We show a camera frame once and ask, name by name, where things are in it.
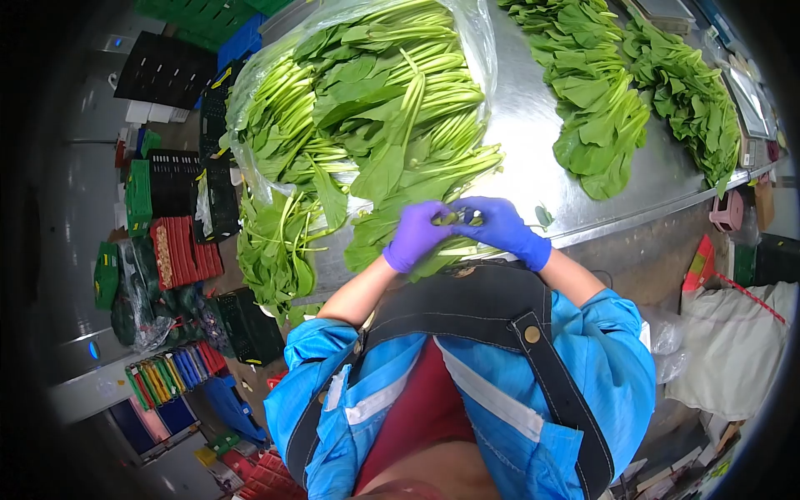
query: orange dustpan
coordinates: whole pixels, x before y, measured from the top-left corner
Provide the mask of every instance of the orange dustpan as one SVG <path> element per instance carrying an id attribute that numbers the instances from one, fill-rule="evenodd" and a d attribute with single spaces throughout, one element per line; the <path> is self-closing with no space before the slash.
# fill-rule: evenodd
<path id="1" fill-rule="evenodd" d="M 721 280 L 731 284 L 733 288 L 758 302 L 761 307 L 771 312 L 781 323 L 784 325 L 786 324 L 786 320 L 783 316 L 765 304 L 763 300 L 745 290 L 732 279 L 728 279 L 727 276 L 714 270 L 714 245 L 711 244 L 711 238 L 708 237 L 708 234 L 704 234 L 702 240 L 700 240 L 698 251 L 694 254 L 692 263 L 689 266 L 689 271 L 686 273 L 686 278 L 683 280 L 683 287 L 681 289 L 685 292 L 696 290 L 703 286 L 712 276 L 719 276 Z"/>

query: stainless steel table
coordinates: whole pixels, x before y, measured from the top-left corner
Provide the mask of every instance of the stainless steel table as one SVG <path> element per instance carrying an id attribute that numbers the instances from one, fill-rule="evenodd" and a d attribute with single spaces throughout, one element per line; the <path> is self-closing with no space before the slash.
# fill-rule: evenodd
<path id="1" fill-rule="evenodd" d="M 636 150 L 631 175 L 623 192 L 609 200 L 589 198 L 556 162 L 552 145 L 562 120 L 555 113 L 556 97 L 542 81 L 544 68 L 530 56 L 526 36 L 494 0 L 487 0 L 498 57 L 497 89 L 490 100 L 491 119 L 485 144 L 502 144 L 506 153 L 502 174 L 484 179 L 466 195 L 503 197 L 511 200 L 527 223 L 536 223 L 534 210 L 544 203 L 555 217 L 546 236 L 553 246 L 575 243 L 623 230 L 672 214 L 712 198 L 715 190 L 703 181 L 691 156 L 672 135 L 666 120 L 648 121 L 647 144 Z M 295 26 L 313 10 L 297 0 L 272 18 L 262 30 L 271 42 Z M 775 164 L 747 171 L 738 169 L 728 189 L 769 171 Z M 342 252 L 352 238 L 352 227 L 316 241 L 330 248 L 315 253 L 317 288 L 314 295 L 296 304 L 327 300 L 353 277 L 344 266 Z"/>

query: purple glove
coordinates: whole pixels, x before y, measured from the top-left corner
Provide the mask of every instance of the purple glove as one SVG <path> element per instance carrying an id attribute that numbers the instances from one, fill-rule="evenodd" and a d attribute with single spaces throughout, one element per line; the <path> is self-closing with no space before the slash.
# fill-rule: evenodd
<path id="1" fill-rule="evenodd" d="M 483 224 L 453 226 L 453 232 L 516 255 L 528 269 L 539 272 L 550 260 L 553 246 L 550 240 L 530 230 L 514 205 L 504 198 L 473 196 L 452 203 L 456 210 L 464 209 L 464 221 L 469 223 L 476 210 L 481 211 Z"/>
<path id="2" fill-rule="evenodd" d="M 453 233 L 452 226 L 434 226 L 430 220 L 445 217 L 451 212 L 444 203 L 431 200 L 409 205 L 400 215 L 398 232 L 383 249 L 383 257 L 392 269 L 408 273 L 423 255 Z"/>

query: vegetable bundle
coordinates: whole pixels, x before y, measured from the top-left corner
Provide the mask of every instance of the vegetable bundle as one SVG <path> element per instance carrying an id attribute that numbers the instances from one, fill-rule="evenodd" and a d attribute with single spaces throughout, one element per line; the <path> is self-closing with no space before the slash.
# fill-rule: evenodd
<path id="1" fill-rule="evenodd" d="M 644 146 L 650 117 L 614 42 L 622 30 L 603 0 L 498 0 L 530 34 L 544 81 L 559 97 L 563 118 L 553 144 L 558 163 L 576 174 L 594 199 L 620 193 L 636 147 Z"/>
<path id="2" fill-rule="evenodd" d="M 309 252 L 325 249 L 308 244 L 345 223 L 348 194 L 373 204 L 353 221 L 344 255 L 359 272 L 392 239 L 404 206 L 456 199 L 499 168 L 499 145 L 478 146 L 484 94 L 453 23 L 435 0 L 388 2 L 317 31 L 267 70 L 232 136 L 273 186 L 294 185 L 288 196 L 272 189 L 270 205 L 247 193 L 242 200 L 238 259 L 259 303 L 285 314 L 311 293 Z M 349 184 L 342 174 L 355 171 Z M 323 213 L 327 229 L 314 232 Z M 476 253 L 475 242 L 449 239 L 415 276 Z"/>
<path id="3" fill-rule="evenodd" d="M 698 168 L 721 197 L 738 161 L 741 133 L 734 103 L 720 70 L 711 70 L 701 51 L 681 37 L 664 33 L 641 16 L 627 25 L 625 53 L 630 70 L 658 114 L 670 120 L 676 138 L 684 141 Z"/>

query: white sack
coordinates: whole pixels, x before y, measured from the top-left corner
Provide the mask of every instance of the white sack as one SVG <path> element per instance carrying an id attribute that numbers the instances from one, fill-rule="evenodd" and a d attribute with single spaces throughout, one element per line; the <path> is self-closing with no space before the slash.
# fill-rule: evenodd
<path id="1" fill-rule="evenodd" d="M 753 417 L 778 368 L 794 320 L 798 284 L 748 288 L 783 316 L 784 325 L 736 289 L 684 292 L 681 316 L 688 321 L 682 347 L 691 360 L 665 395 L 728 421 Z"/>

